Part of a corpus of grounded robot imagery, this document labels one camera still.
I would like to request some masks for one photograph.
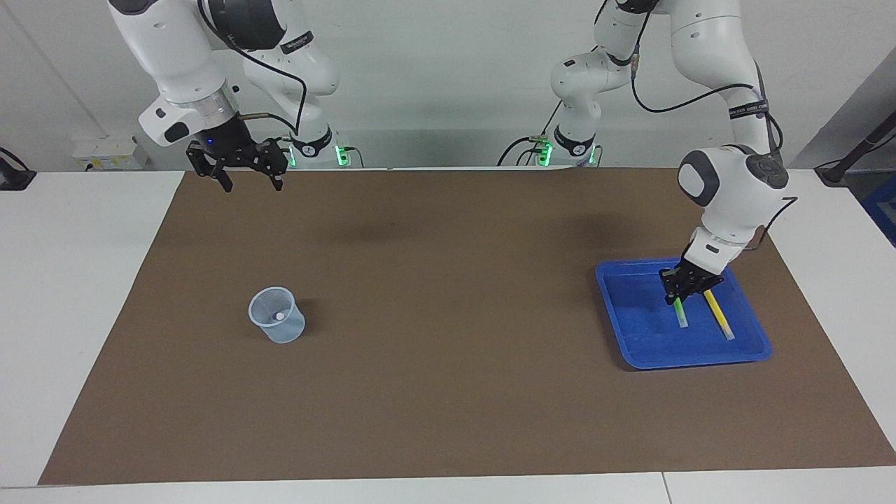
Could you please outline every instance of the brown table mat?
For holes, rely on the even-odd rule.
[[[734,265],[769,361],[625,366],[593,269],[681,253],[674,170],[232,177],[184,178],[41,484],[896,464],[771,243]]]

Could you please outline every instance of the white table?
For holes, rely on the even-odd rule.
[[[0,504],[896,499],[890,467],[27,488],[37,484],[183,176],[41,174],[23,193],[0,194]],[[896,249],[848,190],[824,187],[811,171],[791,171],[791,190],[800,201],[772,238],[896,444]]]

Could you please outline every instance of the white power box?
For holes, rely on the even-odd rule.
[[[152,167],[152,160],[133,138],[76,141],[72,157],[84,171],[125,171]]]

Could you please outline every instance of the blue tray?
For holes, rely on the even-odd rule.
[[[685,368],[764,361],[771,343],[730,269],[712,289],[735,339],[728,341],[697,294],[685,301],[689,327],[678,327],[675,309],[665,302],[659,270],[678,258],[611,261],[598,266],[600,291],[625,360],[637,369]]]

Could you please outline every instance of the white wall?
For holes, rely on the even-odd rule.
[[[0,4],[83,104],[82,113],[93,115],[106,134],[137,132],[136,118],[157,92],[117,33],[105,0]],[[512,139],[540,131],[556,103],[548,85],[554,63],[593,46],[591,24],[600,1],[556,4],[563,8],[539,0],[306,0],[318,42],[342,69],[339,91],[325,101],[332,123],[364,149],[371,165],[493,164]],[[896,46],[896,2],[744,0],[743,10],[747,42],[787,132],[785,158],[792,160]],[[20,51],[4,43],[0,68],[9,61],[22,65]],[[237,55],[217,58],[239,68]],[[41,58],[26,59],[24,64],[41,65]],[[639,92],[657,106],[703,91],[675,72],[664,16],[654,18],[645,34],[640,76]],[[83,131],[53,126],[58,98],[39,89],[40,78],[28,79],[35,79],[35,87],[0,91],[0,140],[22,156],[41,159],[39,169],[69,166],[60,151],[38,158],[39,146],[10,133],[7,124],[21,123],[29,111],[38,113],[27,118],[29,128],[47,132],[41,145],[61,144],[66,133]],[[244,112],[273,108],[245,79],[232,83],[243,88]],[[607,165],[673,166],[689,149],[730,139],[718,98],[661,117],[638,109],[627,89],[602,95],[601,103],[599,140],[607,147]],[[275,124],[254,127],[270,133]],[[161,167],[187,168],[182,148],[147,147]]]
[[[896,49],[797,156],[794,168],[812,168],[843,158],[893,112],[896,112]],[[896,141],[867,154],[850,170],[896,170]]]

